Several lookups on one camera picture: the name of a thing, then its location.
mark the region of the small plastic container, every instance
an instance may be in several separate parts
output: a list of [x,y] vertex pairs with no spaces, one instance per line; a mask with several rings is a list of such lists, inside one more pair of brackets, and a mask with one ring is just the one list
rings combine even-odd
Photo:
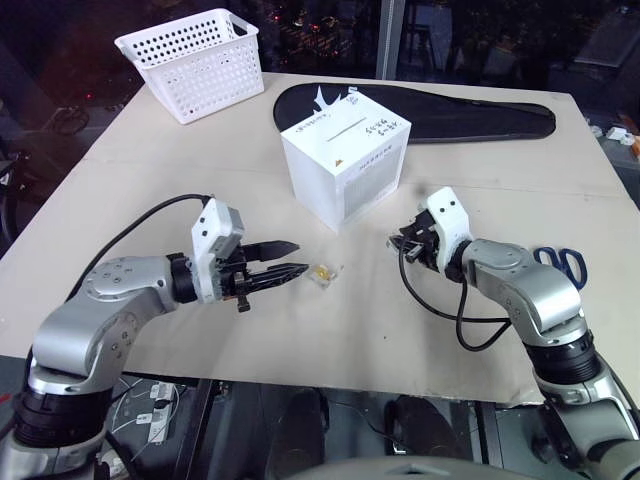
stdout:
[[262,93],[258,29],[224,8],[115,40],[182,124]]

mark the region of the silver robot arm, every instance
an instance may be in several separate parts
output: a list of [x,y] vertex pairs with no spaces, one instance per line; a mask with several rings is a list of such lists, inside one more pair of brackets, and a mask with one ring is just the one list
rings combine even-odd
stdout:
[[474,240],[451,188],[421,207],[415,222],[400,229],[403,241],[390,240],[406,245],[402,254],[408,261],[476,287],[507,311],[546,399],[541,414],[562,463],[595,478],[640,478],[638,425],[595,350],[569,279],[522,247]]
[[0,443],[0,480],[58,474],[93,478],[112,389],[147,322],[195,300],[237,298],[245,311],[246,295],[285,283],[307,268],[288,263],[250,273],[247,262],[280,258],[298,246],[283,241],[241,246],[238,212],[215,199],[191,233],[191,257],[108,261],[47,317],[33,343],[28,385],[16,399],[15,426]]

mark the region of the white table surface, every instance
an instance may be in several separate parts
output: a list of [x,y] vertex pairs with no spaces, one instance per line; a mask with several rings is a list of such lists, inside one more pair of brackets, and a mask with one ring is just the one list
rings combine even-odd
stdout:
[[[580,250],[596,345],[640,397],[637,348],[640,216],[569,95],[398,83],[445,95],[546,105],[557,130],[542,140],[410,146],[398,191],[333,233],[293,196],[272,107],[285,88],[320,77],[265,74],[262,95],[179,125],[143,88],[96,141],[0,261],[0,354],[24,357],[36,329],[104,243],[173,195],[213,192],[241,212],[245,243],[290,240],[291,261],[340,269],[322,290],[307,278],[234,302],[185,305],[149,323],[127,369],[236,381],[315,385],[501,403],[538,402],[513,329],[489,350],[458,346],[452,322],[421,309],[401,284],[388,234],[417,203],[454,187],[476,237]],[[113,249],[189,252],[199,203],[170,207]],[[410,278],[454,312],[459,286],[414,266]],[[471,292],[468,315],[500,308]],[[465,327],[479,343],[491,326]]]

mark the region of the scissors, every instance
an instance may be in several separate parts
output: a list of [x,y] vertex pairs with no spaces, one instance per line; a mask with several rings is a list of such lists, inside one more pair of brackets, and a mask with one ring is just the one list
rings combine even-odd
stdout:
[[[562,248],[558,250],[558,252],[556,252],[555,249],[551,247],[536,248],[533,251],[533,258],[536,259],[536,262],[544,264],[546,262],[543,262],[540,258],[541,253],[546,254],[549,258],[549,261],[551,262],[551,266],[564,273],[578,290],[582,290],[582,287],[587,284],[587,265],[584,262],[584,258],[582,257],[582,254],[580,252],[572,250],[570,248]],[[573,257],[573,259],[578,264],[578,273],[580,277],[579,279],[576,278],[573,272],[571,264],[569,263],[569,257]]]

